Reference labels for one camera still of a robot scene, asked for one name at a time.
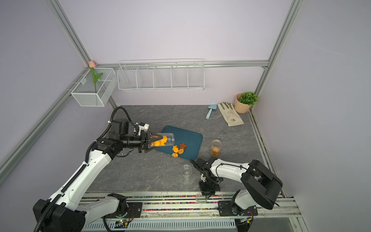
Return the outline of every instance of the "small shovel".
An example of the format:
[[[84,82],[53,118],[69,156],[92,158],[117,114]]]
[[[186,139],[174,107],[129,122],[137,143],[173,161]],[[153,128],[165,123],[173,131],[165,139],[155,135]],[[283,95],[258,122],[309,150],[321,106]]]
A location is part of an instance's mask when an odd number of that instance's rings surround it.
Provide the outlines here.
[[[211,111],[212,111],[213,109],[216,109],[216,106],[217,106],[217,105],[213,104],[213,105],[210,105],[210,106],[208,107],[210,110],[209,110],[209,113],[207,113],[207,115],[206,115],[206,119],[209,119],[209,118],[210,118]]]

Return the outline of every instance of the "lavender wall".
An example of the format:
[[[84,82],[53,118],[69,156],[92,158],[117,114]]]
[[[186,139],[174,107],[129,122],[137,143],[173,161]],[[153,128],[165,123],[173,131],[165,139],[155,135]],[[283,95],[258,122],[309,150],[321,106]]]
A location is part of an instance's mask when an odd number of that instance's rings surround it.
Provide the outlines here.
[[[268,60],[292,0],[60,0],[97,63]],[[263,69],[207,68],[204,91],[115,90],[117,104],[207,105],[254,91]]]
[[[310,232],[369,231],[371,2],[306,0],[254,107]]]
[[[0,186],[2,231],[32,231],[32,207],[48,199],[76,171],[88,146],[107,127],[112,108],[81,107],[71,98],[36,144]]]
[[[43,0],[0,1],[0,162],[84,64]]]

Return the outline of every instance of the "clear plastic cup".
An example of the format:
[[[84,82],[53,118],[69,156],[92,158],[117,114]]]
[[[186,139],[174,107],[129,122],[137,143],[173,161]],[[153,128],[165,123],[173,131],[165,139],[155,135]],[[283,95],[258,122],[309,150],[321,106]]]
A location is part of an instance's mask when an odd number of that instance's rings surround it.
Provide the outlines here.
[[[189,184],[191,182],[192,167],[188,164],[183,165],[183,167],[180,169],[180,174],[182,176],[183,183]]]
[[[221,141],[218,139],[215,139],[211,142],[211,149],[210,149],[210,154],[214,157],[219,156],[221,149]]]
[[[175,137],[174,137],[173,133],[157,133],[157,134],[167,137],[167,141],[165,143],[165,146],[173,146],[174,145]],[[154,143],[148,144],[148,147],[160,147],[160,146],[161,146],[161,142],[158,142],[158,143],[154,142]]]
[[[198,204],[205,204],[207,203],[207,198],[206,196],[202,195],[202,193],[196,194],[196,202]]]

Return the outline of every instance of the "teal tray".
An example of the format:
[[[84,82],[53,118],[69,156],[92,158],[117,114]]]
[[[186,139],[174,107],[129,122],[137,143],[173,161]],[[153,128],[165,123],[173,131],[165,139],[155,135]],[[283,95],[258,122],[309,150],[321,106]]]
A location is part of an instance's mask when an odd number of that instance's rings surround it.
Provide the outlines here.
[[[202,143],[202,134],[196,133],[193,131],[187,131],[178,127],[173,126],[165,126],[162,130],[162,133],[173,133],[175,137],[174,146],[178,146],[179,144],[185,143],[187,147],[184,150],[184,153],[179,155],[180,158],[186,160],[196,160],[198,156],[198,152],[201,147]],[[166,147],[157,147],[156,150],[162,151],[164,153],[172,155],[173,146],[166,146]]]

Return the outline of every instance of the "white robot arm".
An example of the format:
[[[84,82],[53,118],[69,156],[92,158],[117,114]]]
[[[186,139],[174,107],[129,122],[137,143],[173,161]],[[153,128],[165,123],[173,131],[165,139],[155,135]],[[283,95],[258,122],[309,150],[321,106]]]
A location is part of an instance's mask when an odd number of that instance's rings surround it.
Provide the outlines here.
[[[125,112],[128,120],[114,119],[119,109]],[[133,123],[123,107],[114,109],[108,123],[105,132],[89,146],[84,162],[71,178],[48,200],[40,199],[34,205],[37,220],[34,232],[39,232],[40,229],[43,232],[79,232],[84,225],[108,214],[122,218],[123,223],[140,215],[138,209],[140,212],[142,203],[132,203],[130,205],[136,205],[136,210],[130,209],[126,197],[115,193],[91,204],[79,206],[82,196],[97,175],[123,148],[138,148],[139,152],[148,152],[154,149],[148,148],[150,143],[163,138],[162,135],[151,132],[148,124]],[[134,135],[131,136],[128,136],[129,123],[134,126]]]
[[[221,216],[243,215],[248,207],[260,205],[272,209],[282,188],[281,180],[258,160],[251,163],[232,163],[221,159],[210,158],[191,160],[193,166],[201,172],[199,182],[201,193],[205,196],[219,191],[223,178],[244,184],[242,191],[237,191],[232,200],[220,205],[224,213]]]

